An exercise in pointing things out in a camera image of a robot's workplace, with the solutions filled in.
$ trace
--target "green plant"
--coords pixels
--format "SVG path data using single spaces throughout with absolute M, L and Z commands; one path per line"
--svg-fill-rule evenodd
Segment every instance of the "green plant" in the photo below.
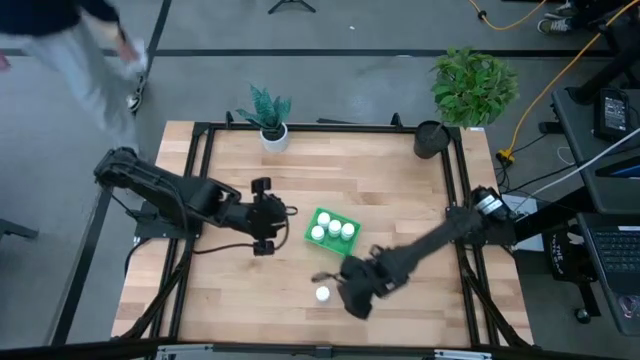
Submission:
M 270 140 L 277 140 L 277 135 L 283 131 L 282 123 L 291 112 L 291 98 L 282 101 L 278 96 L 272 102 L 269 91 L 266 88 L 260 91 L 253 85 L 251 85 L 251 97 L 256 113 L 251 114 L 243 109 L 237 109 L 236 112 L 261 129 L 265 137 L 270 135 L 270 137 L 275 137 L 275 139 Z
M 449 49 L 433 70 L 438 74 L 431 91 L 442 121 L 451 125 L 465 129 L 489 125 L 518 97 L 516 73 L 493 56 L 472 53 L 471 48 Z

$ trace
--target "green egg carton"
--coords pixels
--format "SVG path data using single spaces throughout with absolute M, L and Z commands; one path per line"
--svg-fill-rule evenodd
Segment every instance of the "green egg carton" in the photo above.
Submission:
M 345 241 L 345 240 L 342 240 L 340 236 L 331 237 L 329 236 L 329 232 L 325 231 L 324 238 L 322 239 L 322 241 L 314 240 L 311 237 L 311 229 L 313 229 L 314 226 L 318 225 L 318 215 L 320 215 L 323 212 L 326 212 L 327 214 L 329 214 L 329 216 L 331 217 L 331 220 L 338 220 L 343 225 L 345 223 L 352 224 L 354 227 L 354 232 L 351 239 L 349 239 L 348 241 Z M 311 222 L 307 227 L 307 231 L 304 233 L 304 238 L 315 245 L 318 245 L 327 250 L 336 252 L 342 256 L 347 256 L 347 255 L 351 255 L 351 252 L 356 246 L 356 242 L 358 241 L 358 234 L 360 234 L 360 227 L 361 227 L 360 223 L 358 223 L 357 221 L 353 221 L 349 218 L 346 218 L 340 214 L 336 214 L 333 211 L 330 211 L 327 209 L 317 208 L 315 214 L 313 214 L 313 216 L 311 217 Z

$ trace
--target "wooden tabletop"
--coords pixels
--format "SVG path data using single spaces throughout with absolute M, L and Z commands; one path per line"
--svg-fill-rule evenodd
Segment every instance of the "wooden tabletop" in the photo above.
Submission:
M 157 165 L 182 175 L 192 122 L 169 122 Z M 462 131 L 471 187 L 497 188 L 491 155 L 482 131 Z M 204 139 L 194 174 L 200 168 Z M 263 151 L 256 131 L 217 131 L 209 177 L 240 190 L 250 201 L 250 182 L 272 178 L 272 192 L 296 206 L 289 241 L 271 257 L 237 248 L 194 255 L 179 338 L 202 342 L 281 344 L 469 346 L 455 249 L 448 245 L 420 263 L 410 282 L 389 298 L 374 299 L 369 320 L 349 315 L 335 284 L 331 297 L 315 298 L 319 271 L 336 272 L 341 257 L 303 239 L 317 207 L 328 208 L 362 225 L 354 255 L 365 257 L 373 244 L 407 244 L 444 220 L 448 204 L 442 160 L 413 154 L 407 134 L 292 132 L 282 154 Z M 458 197 L 455 151 L 450 148 Z M 229 229 L 205 225 L 197 249 L 252 239 Z M 167 240 L 152 240 L 131 259 L 113 334 L 131 327 L 155 296 Z M 484 249 L 491 293 L 511 325 L 531 342 L 518 273 L 499 247 Z M 172 309 L 173 300 L 167 309 Z M 480 304 L 481 337 L 486 330 Z M 165 311 L 161 334 L 168 332 Z

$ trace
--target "white pot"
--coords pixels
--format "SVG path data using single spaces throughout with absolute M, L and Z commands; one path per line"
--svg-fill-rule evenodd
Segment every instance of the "white pot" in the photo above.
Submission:
M 260 138 L 262 139 L 262 145 L 268 152 L 283 152 L 289 146 L 289 129 L 287 129 L 287 125 L 282 124 L 284 126 L 284 135 L 278 140 L 267 140 L 265 139 L 262 131 L 260 131 Z

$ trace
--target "concrete floor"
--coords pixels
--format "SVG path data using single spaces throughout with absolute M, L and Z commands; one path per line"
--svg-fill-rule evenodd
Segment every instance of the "concrete floor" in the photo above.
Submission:
M 148 43 L 162 0 L 113 2 L 131 35 Z M 533 19 L 513 31 L 494 32 L 476 19 L 464 0 L 309 0 L 318 13 L 304 12 L 294 4 L 268 16 L 266 11 L 275 2 L 173 1 L 158 49 L 446 49 L 464 45 L 486 50 L 579 49 L 589 37 L 544 37 L 535 31 Z M 532 6 L 481 3 L 498 25 L 520 18 Z M 15 40 L 0 38 L 0 49 L 17 46 Z M 30 242 L 5 237 L 0 244 L 0 348 L 47 341 L 95 201 L 92 170 L 109 146 L 86 121 L 57 74 L 31 58 L 10 60 L 13 70 L 0 75 L 0 153 L 4 154 L 0 156 L 0 217 L 39 228 L 40 236 Z M 508 146 L 528 104 L 569 61 L 505 60 L 519 74 L 521 97 L 488 127 L 492 152 Z M 291 121 L 313 122 L 322 117 L 382 124 L 399 112 L 405 123 L 417 124 L 437 119 L 435 106 L 428 100 L 433 83 L 429 69 L 434 61 L 432 57 L 158 56 L 137 121 L 147 135 L 146 147 L 155 152 L 165 121 L 222 120 L 225 111 L 249 105 L 248 87 L 253 83 L 268 86 L 275 94 L 293 95 Z M 557 88 L 581 83 L 604 64 L 606 60 L 580 61 Z M 553 118 L 549 102 L 547 96 L 533 110 L 519 144 L 538 136 L 538 122 Z M 563 167 L 556 156 L 559 146 L 566 146 L 562 136 L 548 136 L 519 153 L 509 171 L 512 187 Z M 535 190 L 536 185 L 528 189 Z M 541 197 L 553 200 L 580 185 L 576 177 Z M 139 205 L 137 200 L 125 200 Z M 112 204 L 71 342 L 108 339 L 133 229 L 133 221 Z M 639 357 L 640 344 L 618 334 L 597 284 L 593 288 L 604 316 L 590 325 L 579 325 L 572 315 L 573 308 L 580 305 L 577 289 L 554 282 L 540 260 L 527 254 L 519 258 L 522 288 L 538 345 L 573 353 Z

